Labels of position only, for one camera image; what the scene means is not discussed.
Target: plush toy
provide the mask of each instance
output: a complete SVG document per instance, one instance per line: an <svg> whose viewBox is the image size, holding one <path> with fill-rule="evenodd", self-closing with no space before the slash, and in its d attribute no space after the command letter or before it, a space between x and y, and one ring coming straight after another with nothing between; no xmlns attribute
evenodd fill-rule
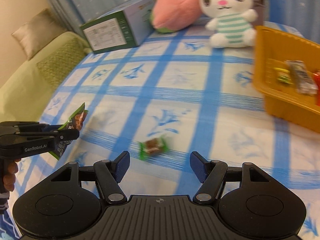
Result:
<svg viewBox="0 0 320 240"><path fill-rule="evenodd" d="M206 28L217 31L210 37L213 48L254 46L256 30L249 22L258 14L251 9L253 0L200 0L202 11L213 18Z"/></svg>
<svg viewBox="0 0 320 240"><path fill-rule="evenodd" d="M199 0L157 0L150 15L160 33L172 33L195 22L202 14Z"/></svg>

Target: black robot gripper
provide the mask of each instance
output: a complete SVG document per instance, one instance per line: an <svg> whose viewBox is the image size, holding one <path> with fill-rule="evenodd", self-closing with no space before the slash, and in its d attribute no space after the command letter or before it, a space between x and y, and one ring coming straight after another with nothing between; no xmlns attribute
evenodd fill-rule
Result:
<svg viewBox="0 0 320 240"><path fill-rule="evenodd" d="M118 186L130 165L114 161L79 167L70 162L16 201L13 217L24 240L246 240L300 239L303 202L253 163L228 167L192 152L190 165L202 186L188 195L132 195ZM95 181L100 198L81 187ZM240 187L222 197L226 182Z"/></svg>

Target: bed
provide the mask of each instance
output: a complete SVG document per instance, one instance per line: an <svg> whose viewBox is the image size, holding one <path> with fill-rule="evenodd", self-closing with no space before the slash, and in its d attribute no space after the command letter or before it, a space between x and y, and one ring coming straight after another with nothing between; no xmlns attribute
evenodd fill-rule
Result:
<svg viewBox="0 0 320 240"><path fill-rule="evenodd" d="M138 48L89 54L55 91L40 119L64 123L85 102L89 115L80 138L59 161L48 153L22 160L10 208L64 163L92 165L123 150L131 155L120 183L127 196L192 196L200 184L188 157L198 151L232 166L260 166L304 201L308 214L300 236L320 239L320 135L267 115L262 95L251 85L253 49L210 49L204 24L153 33ZM300 35L287 26L266 25ZM138 142L162 134L169 152L139 160ZM225 192L238 186L229 183ZM97 194L94 183L83 187Z"/></svg>
<svg viewBox="0 0 320 240"><path fill-rule="evenodd" d="M43 77L36 64L72 39L78 41L84 53L90 52L87 41L73 32L64 32L31 60L25 61L0 88L0 122L39 120L55 89Z"/></svg>

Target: bunny's arm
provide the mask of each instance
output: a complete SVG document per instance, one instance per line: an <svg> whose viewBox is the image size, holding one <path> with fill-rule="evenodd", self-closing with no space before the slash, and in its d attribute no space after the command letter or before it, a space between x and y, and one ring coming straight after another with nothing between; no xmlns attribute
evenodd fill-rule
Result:
<svg viewBox="0 0 320 240"><path fill-rule="evenodd" d="M258 18L257 12L253 9L245 11L241 16L248 22L254 22Z"/></svg>
<svg viewBox="0 0 320 240"><path fill-rule="evenodd" d="M218 25L218 20L215 18L215 19L212 19L210 22L208 22L205 25L205 28L209 31L215 31L217 29L217 25Z"/></svg>

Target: bunny's mouth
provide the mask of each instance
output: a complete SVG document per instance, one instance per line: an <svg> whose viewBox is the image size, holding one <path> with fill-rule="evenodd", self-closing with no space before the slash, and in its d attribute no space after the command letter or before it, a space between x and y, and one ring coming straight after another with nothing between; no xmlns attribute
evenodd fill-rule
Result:
<svg viewBox="0 0 320 240"><path fill-rule="evenodd" d="M217 8L218 10L223 10L223 9L231 9L232 7L226 7L226 6L222 6L221 8Z"/></svg>

